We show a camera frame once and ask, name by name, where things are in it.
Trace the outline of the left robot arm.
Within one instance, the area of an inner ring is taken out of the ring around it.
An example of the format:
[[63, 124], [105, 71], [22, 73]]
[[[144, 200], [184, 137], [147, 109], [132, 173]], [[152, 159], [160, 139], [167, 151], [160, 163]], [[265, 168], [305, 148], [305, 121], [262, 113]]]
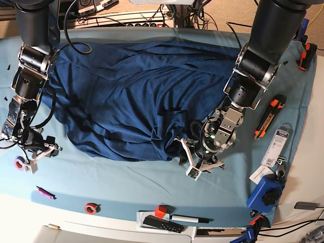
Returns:
[[217, 154], [232, 146], [236, 128], [246, 109], [256, 109], [261, 90], [267, 91], [280, 67], [280, 59], [299, 29], [306, 11], [322, 1], [259, 1], [251, 35], [240, 53], [223, 92], [225, 98], [203, 123], [198, 140], [177, 139], [189, 163], [186, 175], [198, 179], [202, 172], [225, 168]]

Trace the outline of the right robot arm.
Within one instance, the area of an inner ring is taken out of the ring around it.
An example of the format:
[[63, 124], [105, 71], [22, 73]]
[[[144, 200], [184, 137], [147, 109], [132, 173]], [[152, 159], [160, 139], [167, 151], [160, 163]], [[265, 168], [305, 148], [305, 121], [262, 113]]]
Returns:
[[[18, 53], [18, 70], [13, 78], [15, 96], [9, 104], [8, 116], [2, 126], [2, 140], [19, 146], [23, 152], [32, 152], [15, 159], [19, 170], [34, 171], [43, 157], [56, 156], [62, 148], [55, 138], [42, 137], [43, 127], [50, 121], [56, 107], [56, 91], [47, 85], [60, 48], [58, 25], [60, 1], [10, 1], [15, 10], [22, 46]], [[31, 126], [40, 107], [43, 90], [52, 92], [52, 107], [48, 118]]]

